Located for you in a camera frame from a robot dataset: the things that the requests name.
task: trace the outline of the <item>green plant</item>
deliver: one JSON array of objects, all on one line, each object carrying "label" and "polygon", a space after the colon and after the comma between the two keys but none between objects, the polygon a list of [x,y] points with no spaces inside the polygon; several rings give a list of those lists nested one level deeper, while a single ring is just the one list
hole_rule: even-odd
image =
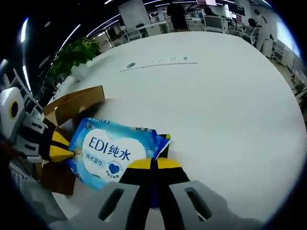
[{"label": "green plant", "polygon": [[51,67],[51,74],[54,77],[66,78],[71,75],[73,66],[85,64],[99,54],[101,54],[99,44],[94,39],[83,37],[65,45],[56,53],[56,58]]}]

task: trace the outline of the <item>wet wipes package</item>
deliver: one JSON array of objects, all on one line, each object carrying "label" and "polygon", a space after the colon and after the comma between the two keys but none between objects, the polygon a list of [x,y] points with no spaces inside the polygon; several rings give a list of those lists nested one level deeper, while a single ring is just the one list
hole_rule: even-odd
[{"label": "wet wipes package", "polygon": [[85,118],[69,145],[75,155],[66,162],[80,180],[101,189],[109,182],[118,182],[135,160],[156,159],[169,142],[153,129]]}]

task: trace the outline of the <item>potted plant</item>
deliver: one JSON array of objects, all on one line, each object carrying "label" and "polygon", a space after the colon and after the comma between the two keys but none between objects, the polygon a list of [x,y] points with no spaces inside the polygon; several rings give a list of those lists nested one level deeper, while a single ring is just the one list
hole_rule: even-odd
[{"label": "potted plant", "polygon": [[65,79],[72,75],[77,81],[86,77],[86,63],[101,54],[99,44],[90,38],[81,38],[65,45],[56,53],[51,67],[51,74],[56,78]]}]

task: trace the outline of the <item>white round table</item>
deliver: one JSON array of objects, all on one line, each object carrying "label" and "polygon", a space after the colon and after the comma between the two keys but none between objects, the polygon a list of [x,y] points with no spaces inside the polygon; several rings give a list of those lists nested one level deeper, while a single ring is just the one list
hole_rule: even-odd
[{"label": "white round table", "polygon": [[[120,71],[131,62],[182,56],[198,64]],[[239,217],[266,221],[283,204],[306,158],[306,129],[290,87],[250,44],[210,32],[162,34],[88,65],[87,79],[62,95],[102,84],[108,99],[98,118],[171,134],[169,157]],[[72,197],[54,197],[70,218],[94,192],[77,180]]]}]

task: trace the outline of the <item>brown cardboard box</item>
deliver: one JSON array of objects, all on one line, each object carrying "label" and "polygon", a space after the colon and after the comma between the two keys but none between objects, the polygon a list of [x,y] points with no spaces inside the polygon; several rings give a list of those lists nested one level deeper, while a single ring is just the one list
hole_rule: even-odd
[{"label": "brown cardboard box", "polygon": [[69,93],[44,107],[47,120],[60,126],[83,110],[105,99],[102,85]]},{"label": "brown cardboard box", "polygon": [[[43,122],[51,130],[56,130],[71,141],[73,132],[59,128],[72,119],[73,130],[77,128],[82,118],[87,117],[105,99],[102,86],[69,93],[44,107],[45,118]],[[48,162],[42,168],[37,164],[38,174],[42,185],[52,192],[72,195],[76,176],[71,172],[65,162]]]}]

